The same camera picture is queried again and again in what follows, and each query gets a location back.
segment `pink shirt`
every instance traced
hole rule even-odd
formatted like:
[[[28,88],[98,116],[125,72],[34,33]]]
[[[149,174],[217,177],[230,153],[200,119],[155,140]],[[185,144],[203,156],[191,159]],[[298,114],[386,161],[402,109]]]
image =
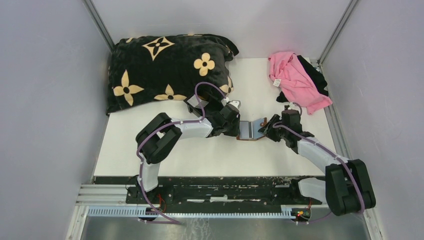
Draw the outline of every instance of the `pink shirt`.
[[[318,92],[298,57],[292,51],[277,52],[269,58],[269,78],[280,79],[279,87],[290,102],[306,107],[307,114],[323,109],[333,102]]]

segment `gray wall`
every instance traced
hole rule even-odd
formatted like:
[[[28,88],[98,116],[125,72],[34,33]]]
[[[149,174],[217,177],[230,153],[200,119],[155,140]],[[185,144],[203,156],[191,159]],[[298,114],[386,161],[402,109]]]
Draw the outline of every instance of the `gray wall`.
[[[323,69],[386,239],[422,239],[424,1],[360,1]]]
[[[82,1],[0,1],[0,239],[64,239],[107,122],[108,55]]]
[[[349,0],[93,0],[113,41],[146,35],[217,34],[238,58],[295,51],[317,59]]]

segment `white table surface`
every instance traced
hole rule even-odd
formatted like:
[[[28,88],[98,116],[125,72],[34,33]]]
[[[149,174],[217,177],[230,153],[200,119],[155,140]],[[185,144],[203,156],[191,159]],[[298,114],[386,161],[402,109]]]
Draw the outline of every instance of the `white table surface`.
[[[281,114],[284,105],[276,101],[280,89],[268,80],[266,58],[236,58],[228,63],[234,92],[231,100],[241,101],[241,120],[254,121]],[[134,176],[139,172],[136,135],[158,114],[192,119],[183,101],[157,101],[114,112],[109,117],[94,176]],[[334,150],[324,110],[307,115],[303,109],[303,130],[315,135]],[[189,138],[177,142],[161,163],[160,176],[301,176],[323,175],[309,160],[286,147],[284,140],[240,141],[235,137]]]

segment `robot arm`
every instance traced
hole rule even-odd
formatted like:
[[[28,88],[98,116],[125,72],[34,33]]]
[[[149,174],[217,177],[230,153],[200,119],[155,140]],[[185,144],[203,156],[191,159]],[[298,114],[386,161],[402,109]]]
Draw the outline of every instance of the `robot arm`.
[[[192,96],[185,103],[188,110],[199,118],[190,120],[181,120],[171,118],[166,113],[159,113],[143,130],[138,133],[135,140],[140,146],[146,138],[155,133],[141,147],[140,153],[144,158],[142,163],[142,185],[146,192],[158,186],[158,174],[161,162],[169,155],[178,140],[187,138],[208,138],[220,134],[228,136],[237,136],[239,134],[239,108],[240,101],[229,101],[228,98],[223,101],[210,99],[202,101],[204,107],[205,119],[201,120],[202,111],[198,102],[193,100]],[[169,125],[162,131],[157,129]]]
[[[286,106],[285,110],[281,112],[281,117],[275,114],[259,130],[260,133],[275,142],[284,139],[287,147],[291,148],[296,154],[310,160],[325,173],[323,179],[303,177],[293,180],[291,184],[296,192],[304,197],[317,199],[324,204],[327,203],[336,216],[358,212],[361,209],[361,202],[353,182],[344,166],[339,162],[340,160],[352,173],[365,209],[375,207],[376,198],[365,163],[359,159],[350,160],[324,147],[314,135],[302,130],[300,119],[301,116],[297,110],[289,109],[289,106]]]

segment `black pillow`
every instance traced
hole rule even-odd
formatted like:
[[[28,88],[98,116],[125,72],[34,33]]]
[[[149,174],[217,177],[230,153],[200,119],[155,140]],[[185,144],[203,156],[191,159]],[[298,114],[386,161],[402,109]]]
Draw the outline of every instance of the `black pillow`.
[[[225,62],[238,53],[230,40],[212,34],[121,39],[110,60],[107,113],[152,101],[184,100],[200,82],[228,94],[234,88]],[[222,99],[207,85],[198,92]]]

